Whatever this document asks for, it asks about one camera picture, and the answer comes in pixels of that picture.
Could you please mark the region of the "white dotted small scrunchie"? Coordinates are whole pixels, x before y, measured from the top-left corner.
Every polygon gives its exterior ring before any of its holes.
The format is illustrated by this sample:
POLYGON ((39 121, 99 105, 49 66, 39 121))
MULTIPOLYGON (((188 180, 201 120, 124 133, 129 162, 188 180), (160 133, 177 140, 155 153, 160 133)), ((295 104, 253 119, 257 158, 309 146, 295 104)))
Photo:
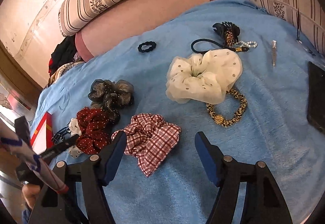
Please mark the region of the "white dotted small scrunchie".
POLYGON ((78 158, 83 152, 76 146, 76 141, 79 136, 81 136, 81 129, 78 125, 77 118, 71 119, 68 124, 68 129, 70 131, 70 137, 74 138, 74 144, 68 149, 70 156, 74 159, 78 158))

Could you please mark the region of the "dark red dotted scrunchie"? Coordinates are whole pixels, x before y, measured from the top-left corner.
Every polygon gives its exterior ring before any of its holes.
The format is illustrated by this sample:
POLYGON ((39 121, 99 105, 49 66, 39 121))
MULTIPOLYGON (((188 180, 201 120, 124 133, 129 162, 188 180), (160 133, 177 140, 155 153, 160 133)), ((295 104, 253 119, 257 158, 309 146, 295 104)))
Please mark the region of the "dark red dotted scrunchie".
POLYGON ((111 144, 111 130, 114 120, 101 109, 83 108, 77 112, 77 122, 81 136, 76 140, 76 146, 85 154, 98 154, 111 144))

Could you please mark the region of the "red white plaid scrunchie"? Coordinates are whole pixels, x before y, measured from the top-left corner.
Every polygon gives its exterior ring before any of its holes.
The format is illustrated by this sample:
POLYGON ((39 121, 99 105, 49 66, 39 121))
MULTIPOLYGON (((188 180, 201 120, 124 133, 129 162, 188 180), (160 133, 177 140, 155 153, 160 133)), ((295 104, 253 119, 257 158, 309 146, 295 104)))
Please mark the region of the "red white plaid scrunchie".
POLYGON ((162 115, 137 114, 122 131, 127 136, 125 154, 136 157, 138 167, 150 177, 177 145, 182 129, 162 115))

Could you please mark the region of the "grey sheer dotted scrunchie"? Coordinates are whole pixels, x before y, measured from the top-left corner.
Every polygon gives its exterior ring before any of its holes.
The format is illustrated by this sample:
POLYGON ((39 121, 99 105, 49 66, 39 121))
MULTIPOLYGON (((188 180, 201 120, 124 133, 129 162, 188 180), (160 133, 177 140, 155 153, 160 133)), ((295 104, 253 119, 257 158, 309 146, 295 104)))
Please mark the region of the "grey sheer dotted scrunchie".
POLYGON ((119 111, 134 103, 133 93, 133 85, 126 80, 94 80, 88 94, 90 108, 102 110, 110 122, 116 125, 121 118, 119 111))

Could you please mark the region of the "cream sheer dotted scrunchie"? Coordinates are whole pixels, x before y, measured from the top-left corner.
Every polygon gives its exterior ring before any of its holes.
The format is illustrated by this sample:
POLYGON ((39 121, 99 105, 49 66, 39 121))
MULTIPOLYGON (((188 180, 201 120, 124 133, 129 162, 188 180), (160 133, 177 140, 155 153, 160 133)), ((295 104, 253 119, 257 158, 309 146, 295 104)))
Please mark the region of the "cream sheer dotted scrunchie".
POLYGON ((180 104, 190 100, 220 104, 242 70, 240 57, 228 49, 177 56, 167 72, 166 96, 180 104))

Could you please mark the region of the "red white tray box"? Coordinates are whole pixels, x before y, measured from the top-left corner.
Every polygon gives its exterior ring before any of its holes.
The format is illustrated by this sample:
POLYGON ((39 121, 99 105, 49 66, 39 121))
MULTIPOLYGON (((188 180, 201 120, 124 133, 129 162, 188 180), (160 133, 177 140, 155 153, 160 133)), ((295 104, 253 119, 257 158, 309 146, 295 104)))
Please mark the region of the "red white tray box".
POLYGON ((32 150, 36 154, 40 155, 48 148, 53 147, 54 143, 52 141, 52 137, 52 115, 49 112, 46 112, 36 127, 30 140, 32 150))

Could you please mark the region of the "black smartphone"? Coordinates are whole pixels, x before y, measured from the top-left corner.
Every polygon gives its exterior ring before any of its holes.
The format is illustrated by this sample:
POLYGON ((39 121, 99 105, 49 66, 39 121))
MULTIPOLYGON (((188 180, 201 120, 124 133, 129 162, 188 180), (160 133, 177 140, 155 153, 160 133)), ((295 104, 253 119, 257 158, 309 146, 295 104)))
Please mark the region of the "black smartphone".
POLYGON ((324 134, 325 130, 325 74, 324 70, 308 62, 309 97, 307 107, 307 121, 324 134))

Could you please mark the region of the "dark clothes pile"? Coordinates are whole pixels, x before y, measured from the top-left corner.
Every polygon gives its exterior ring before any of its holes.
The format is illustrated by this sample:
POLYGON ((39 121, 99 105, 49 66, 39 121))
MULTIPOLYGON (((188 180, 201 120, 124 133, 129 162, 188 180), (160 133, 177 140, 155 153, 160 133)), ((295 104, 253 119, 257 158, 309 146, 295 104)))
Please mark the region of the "dark clothes pile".
POLYGON ((74 56, 77 53, 75 37, 75 35, 67 36, 56 46, 49 61, 50 76, 52 76, 62 65, 74 61, 74 56))

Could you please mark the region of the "light blue blanket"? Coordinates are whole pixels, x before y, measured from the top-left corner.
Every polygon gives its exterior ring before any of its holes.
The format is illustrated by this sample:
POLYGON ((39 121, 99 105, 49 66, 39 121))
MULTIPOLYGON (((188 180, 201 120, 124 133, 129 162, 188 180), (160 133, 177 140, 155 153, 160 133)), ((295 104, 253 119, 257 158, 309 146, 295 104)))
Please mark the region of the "light blue blanket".
POLYGON ((194 146, 202 131, 225 154, 242 163, 266 162, 290 211, 293 223, 303 222, 324 192, 324 135, 307 121, 308 62, 320 56, 306 37, 296 41, 296 29, 267 14, 248 0, 216 0, 69 70, 45 89, 32 129, 49 112, 58 131, 90 105, 88 93, 96 79, 126 80, 134 86, 134 104, 121 111, 117 129, 133 115, 160 114, 181 127, 180 140, 150 177, 136 158, 124 156, 114 180, 104 189, 117 223, 205 223, 217 187, 206 175, 194 146), (243 72, 235 87, 248 101, 237 124, 216 125, 202 102, 179 104, 166 94, 166 74, 176 56, 189 57, 191 43, 216 38, 214 23, 238 25, 242 40, 257 48, 239 53, 243 72), (272 41, 276 66, 272 67, 272 41))

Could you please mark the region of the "silver hair clip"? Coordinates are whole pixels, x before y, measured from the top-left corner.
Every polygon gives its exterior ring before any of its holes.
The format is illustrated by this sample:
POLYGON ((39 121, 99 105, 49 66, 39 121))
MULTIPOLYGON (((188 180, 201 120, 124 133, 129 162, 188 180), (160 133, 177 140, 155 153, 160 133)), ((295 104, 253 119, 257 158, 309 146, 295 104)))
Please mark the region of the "silver hair clip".
POLYGON ((276 40, 272 41, 272 67, 276 66, 276 40))

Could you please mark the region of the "black gold hair claw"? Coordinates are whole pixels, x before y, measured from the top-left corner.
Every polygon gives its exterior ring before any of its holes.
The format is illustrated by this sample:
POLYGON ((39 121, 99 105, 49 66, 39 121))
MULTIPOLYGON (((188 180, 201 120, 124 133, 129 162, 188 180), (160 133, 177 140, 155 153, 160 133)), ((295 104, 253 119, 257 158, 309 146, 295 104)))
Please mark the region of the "black gold hair claw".
POLYGON ((240 28, 232 22, 215 23, 213 26, 214 32, 222 37, 225 46, 233 46, 238 43, 240 28))

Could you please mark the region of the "pink bolster pillow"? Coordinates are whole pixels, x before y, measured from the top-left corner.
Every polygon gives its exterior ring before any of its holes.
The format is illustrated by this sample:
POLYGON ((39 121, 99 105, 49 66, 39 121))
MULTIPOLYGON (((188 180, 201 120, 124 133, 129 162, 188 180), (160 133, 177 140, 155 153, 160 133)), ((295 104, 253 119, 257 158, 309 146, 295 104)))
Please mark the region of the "pink bolster pillow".
POLYGON ((151 31, 185 11, 212 0, 123 0, 92 19, 75 37, 87 62, 123 40, 151 31))

